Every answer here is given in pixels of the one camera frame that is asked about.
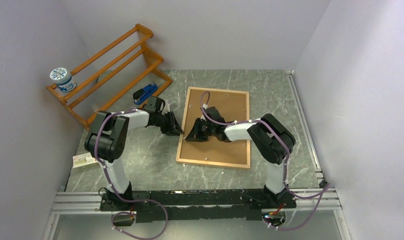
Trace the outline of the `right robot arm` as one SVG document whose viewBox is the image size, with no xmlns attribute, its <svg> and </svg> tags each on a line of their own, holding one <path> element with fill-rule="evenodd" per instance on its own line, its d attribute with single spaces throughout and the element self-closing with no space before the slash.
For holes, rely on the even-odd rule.
<svg viewBox="0 0 404 240">
<path fill-rule="evenodd" d="M 220 142 L 251 141 L 268 162 L 264 186 L 265 203 L 278 207 L 288 193 L 287 164 L 296 141 L 293 135 L 270 113 L 254 120 L 225 121 L 215 107 L 202 108 L 188 142 L 206 142 L 210 136 Z"/>
</svg>

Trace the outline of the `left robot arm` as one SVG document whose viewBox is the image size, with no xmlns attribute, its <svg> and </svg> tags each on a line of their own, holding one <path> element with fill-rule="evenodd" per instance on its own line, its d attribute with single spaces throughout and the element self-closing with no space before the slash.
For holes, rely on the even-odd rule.
<svg viewBox="0 0 404 240">
<path fill-rule="evenodd" d="M 108 112 L 101 110 L 89 128 L 84 148 L 102 168 L 108 182 L 107 196 L 120 210 L 132 206 L 132 184 L 127 178 L 121 155 L 125 149 L 129 130 L 140 127 L 158 127 L 166 136 L 184 133 L 169 104 L 150 96 L 142 108 Z"/>
</svg>

